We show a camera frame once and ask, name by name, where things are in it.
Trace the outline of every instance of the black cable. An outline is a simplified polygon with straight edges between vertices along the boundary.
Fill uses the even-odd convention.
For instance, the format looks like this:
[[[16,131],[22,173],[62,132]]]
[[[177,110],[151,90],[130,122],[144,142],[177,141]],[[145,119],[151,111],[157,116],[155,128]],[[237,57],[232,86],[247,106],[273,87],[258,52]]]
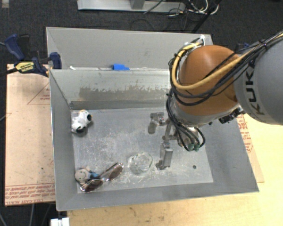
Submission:
[[[144,14],[151,12],[152,10],[154,10],[155,8],[158,7],[159,4],[161,4],[164,0],[160,0],[155,6],[151,7],[148,11],[144,12]]]
[[[152,28],[153,31],[157,31],[157,29],[154,27],[154,25],[153,25],[152,23],[150,23],[150,22],[149,22],[147,19],[145,19],[145,18],[139,18],[139,19],[134,20],[134,21],[131,23],[131,25],[130,25],[130,30],[132,30],[133,24],[136,23],[137,21],[144,21],[144,22],[146,22],[147,24],[150,25],[150,27]]]
[[[215,0],[212,5],[209,6],[208,12],[203,16],[203,18],[196,24],[195,28],[192,30],[192,33],[196,33],[202,24],[207,20],[207,18],[214,11],[214,7],[218,6],[222,0]]]
[[[46,212],[45,212],[45,214],[44,214],[44,217],[43,217],[43,220],[42,220],[40,226],[44,226],[44,223],[45,223],[45,221],[46,221],[46,217],[47,217],[47,215],[48,215],[48,213],[49,213],[50,208],[51,208],[51,204],[49,204],[49,206],[48,206],[48,208],[47,208],[47,210],[46,210]]]
[[[13,68],[13,69],[10,69],[10,70],[1,72],[1,73],[0,73],[0,77],[5,76],[5,75],[8,75],[8,74],[10,74],[10,73],[17,72],[17,71],[18,71],[18,70],[17,70],[16,68]]]
[[[172,98],[172,91],[170,91],[170,93],[168,94],[168,99],[166,101],[166,110],[167,110],[167,113],[168,113],[168,116],[169,116],[169,120],[172,122],[172,124],[175,126],[176,128],[176,131],[178,133],[178,136],[179,136],[179,139],[183,145],[183,147],[187,150],[187,151],[191,151],[187,146],[186,144],[184,143],[183,141],[183,138],[181,136],[180,133],[183,133],[185,134],[188,139],[190,140],[190,142],[192,143],[193,141],[193,138],[196,140],[197,144],[200,144],[200,141],[199,139],[197,138],[197,136],[191,131],[189,130],[189,128],[187,128],[186,126],[184,126],[182,123],[180,123],[175,115],[172,113],[172,110],[170,109],[171,107],[171,98]]]

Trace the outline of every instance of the table surface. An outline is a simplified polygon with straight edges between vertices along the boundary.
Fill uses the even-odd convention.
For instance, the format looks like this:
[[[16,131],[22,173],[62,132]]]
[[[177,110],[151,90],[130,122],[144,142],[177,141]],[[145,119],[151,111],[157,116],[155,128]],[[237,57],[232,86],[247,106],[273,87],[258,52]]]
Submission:
[[[283,225],[283,126],[245,115],[264,183],[259,193],[69,211],[71,226]]]

